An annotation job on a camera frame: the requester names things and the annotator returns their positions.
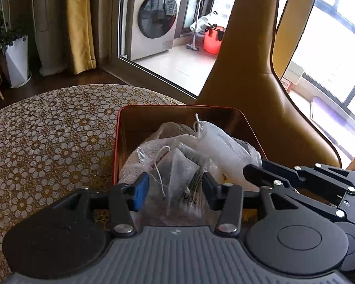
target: circular cover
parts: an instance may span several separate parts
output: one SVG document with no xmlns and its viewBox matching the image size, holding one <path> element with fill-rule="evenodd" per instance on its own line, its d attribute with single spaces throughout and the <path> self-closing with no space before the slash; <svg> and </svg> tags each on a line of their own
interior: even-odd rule
<svg viewBox="0 0 355 284">
<path fill-rule="evenodd" d="M 355 225 L 349 222 L 337 222 L 348 238 L 347 256 L 342 264 L 341 271 L 355 270 Z"/>
<path fill-rule="evenodd" d="M 16 225 L 3 242 L 12 270 L 36 279 L 76 273 L 105 250 L 108 236 L 94 222 L 72 210 L 39 212 Z"/>
<path fill-rule="evenodd" d="M 178 13 L 175 0 L 145 0 L 138 11 L 138 26 L 150 39 L 165 35 L 173 26 Z"/>
<path fill-rule="evenodd" d="M 348 250 L 348 239 L 337 225 L 300 209 L 276 210 L 247 233 L 246 246 L 263 264 L 304 276 L 337 269 Z"/>
</svg>

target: white string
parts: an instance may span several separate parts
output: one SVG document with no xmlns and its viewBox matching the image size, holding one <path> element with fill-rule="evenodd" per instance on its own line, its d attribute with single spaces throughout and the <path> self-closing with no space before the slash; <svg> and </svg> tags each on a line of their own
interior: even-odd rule
<svg viewBox="0 0 355 284">
<path fill-rule="evenodd" d="M 156 157 L 155 157 L 155 159 L 154 159 L 154 167 L 155 167 L 156 172 L 158 173 L 158 176 L 159 176 L 159 180 L 160 180 L 160 184 L 161 184 L 161 188 L 162 188 L 163 197 L 166 197 L 166 194 L 164 193 L 164 190 L 163 190 L 163 186 L 164 186 L 164 185 L 163 185 L 163 182 L 162 182 L 162 177 L 160 176 L 158 166 L 156 165 L 156 160 L 158 160 L 161 151 L 164 150 L 164 149 L 168 149 L 169 151 L 171 150 L 171 148 L 169 148 L 168 145 L 163 146 L 163 147 L 159 150 L 158 154 L 156 155 Z"/>
<path fill-rule="evenodd" d="M 199 137 L 201 132 L 201 121 L 199 120 L 199 115 L 197 113 L 195 114 L 195 117 L 196 121 L 193 123 L 193 130 L 197 133 L 197 137 Z"/>
</svg>

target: round table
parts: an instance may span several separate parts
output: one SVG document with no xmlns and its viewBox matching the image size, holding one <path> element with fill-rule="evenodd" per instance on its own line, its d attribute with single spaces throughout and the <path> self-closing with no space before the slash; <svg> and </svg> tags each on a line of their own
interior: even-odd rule
<svg viewBox="0 0 355 284">
<path fill-rule="evenodd" d="M 147 89 L 94 84 L 69 87 L 0 110 L 0 281 L 10 274 L 5 233 L 82 185 L 112 180 L 116 120 L 129 104 L 179 104 Z M 104 221 L 98 214 L 97 221 Z"/>
</svg>

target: round glass door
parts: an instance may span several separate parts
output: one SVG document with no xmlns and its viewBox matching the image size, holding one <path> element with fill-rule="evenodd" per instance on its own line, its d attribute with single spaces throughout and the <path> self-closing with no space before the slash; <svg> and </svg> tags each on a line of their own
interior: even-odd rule
<svg viewBox="0 0 355 284">
<path fill-rule="evenodd" d="M 175 0 L 145 0 L 138 11 L 138 26 L 150 39 L 165 35 L 173 26 L 178 5 Z"/>
</svg>

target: brown storage box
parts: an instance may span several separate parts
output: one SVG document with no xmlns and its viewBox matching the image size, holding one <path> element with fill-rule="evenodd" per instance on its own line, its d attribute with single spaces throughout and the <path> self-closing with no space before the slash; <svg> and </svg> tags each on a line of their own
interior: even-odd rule
<svg viewBox="0 0 355 284">
<path fill-rule="evenodd" d="M 211 106 L 145 105 L 123 107 L 117 117 L 116 141 L 114 146 L 113 184 L 130 154 L 156 132 L 165 122 L 185 124 L 200 120 L 208 121 L 230 136 L 250 143 L 266 159 L 262 147 L 242 112 L 233 108 Z"/>
</svg>

